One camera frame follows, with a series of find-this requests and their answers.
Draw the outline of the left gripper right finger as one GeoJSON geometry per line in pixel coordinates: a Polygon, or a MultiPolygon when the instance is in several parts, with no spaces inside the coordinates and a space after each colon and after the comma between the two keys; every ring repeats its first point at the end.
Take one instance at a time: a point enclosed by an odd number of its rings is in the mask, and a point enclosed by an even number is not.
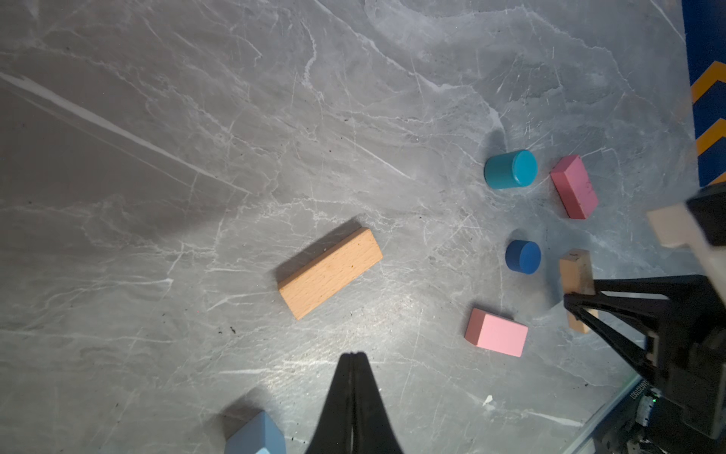
{"type": "Polygon", "coordinates": [[[368,357],[353,354],[353,453],[398,453],[400,447],[368,357]]]}

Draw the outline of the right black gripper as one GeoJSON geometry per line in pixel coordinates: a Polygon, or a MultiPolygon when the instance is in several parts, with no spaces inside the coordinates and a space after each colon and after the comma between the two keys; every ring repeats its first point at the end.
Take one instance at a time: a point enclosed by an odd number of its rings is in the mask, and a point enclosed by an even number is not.
{"type": "Polygon", "coordinates": [[[565,309],[611,346],[641,378],[682,409],[686,425],[717,439],[725,429],[725,306],[699,274],[596,279],[593,294],[566,291],[565,309]],[[662,295],[653,299],[606,297],[605,293],[662,295]],[[648,351],[590,310],[610,313],[644,335],[657,332],[656,364],[648,351]]]}

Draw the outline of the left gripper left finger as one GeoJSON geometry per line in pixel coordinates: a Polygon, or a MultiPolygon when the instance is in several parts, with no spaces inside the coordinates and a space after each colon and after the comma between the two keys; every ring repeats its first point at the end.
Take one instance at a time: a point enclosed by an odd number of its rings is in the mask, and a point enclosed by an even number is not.
{"type": "Polygon", "coordinates": [[[306,453],[352,453],[354,447],[354,354],[343,354],[306,453]]]}

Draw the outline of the engraved wood plank block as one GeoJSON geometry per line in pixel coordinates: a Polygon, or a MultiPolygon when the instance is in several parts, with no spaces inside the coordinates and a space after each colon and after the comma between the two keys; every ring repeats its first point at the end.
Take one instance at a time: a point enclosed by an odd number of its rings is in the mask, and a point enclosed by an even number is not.
{"type": "Polygon", "coordinates": [[[594,278],[590,253],[572,249],[559,261],[563,293],[594,295],[594,278]]]}

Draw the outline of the plain wood plank block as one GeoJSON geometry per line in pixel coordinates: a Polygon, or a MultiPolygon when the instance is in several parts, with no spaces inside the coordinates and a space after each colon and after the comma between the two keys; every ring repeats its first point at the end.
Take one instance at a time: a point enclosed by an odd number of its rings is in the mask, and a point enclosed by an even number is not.
{"type": "Polygon", "coordinates": [[[293,272],[278,285],[278,291],[300,320],[382,259],[374,234],[361,227],[293,272]]]}

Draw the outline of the light pink rectangular block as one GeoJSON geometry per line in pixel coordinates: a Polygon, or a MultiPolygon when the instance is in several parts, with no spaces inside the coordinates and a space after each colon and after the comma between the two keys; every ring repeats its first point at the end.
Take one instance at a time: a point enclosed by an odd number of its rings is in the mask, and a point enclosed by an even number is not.
{"type": "Polygon", "coordinates": [[[521,323],[474,308],[464,338],[478,348],[521,358],[528,332],[521,323]]]}

